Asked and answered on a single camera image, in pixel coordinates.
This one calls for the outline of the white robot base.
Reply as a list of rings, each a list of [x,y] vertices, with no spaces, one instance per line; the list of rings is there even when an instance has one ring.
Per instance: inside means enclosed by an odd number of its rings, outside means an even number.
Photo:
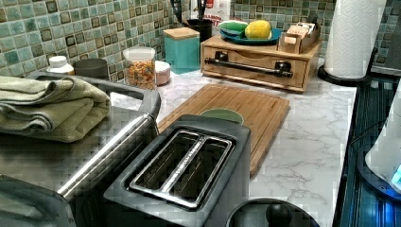
[[[377,137],[358,156],[358,172],[377,194],[400,202],[400,85],[374,79],[369,84],[378,98],[367,112],[377,116]]]

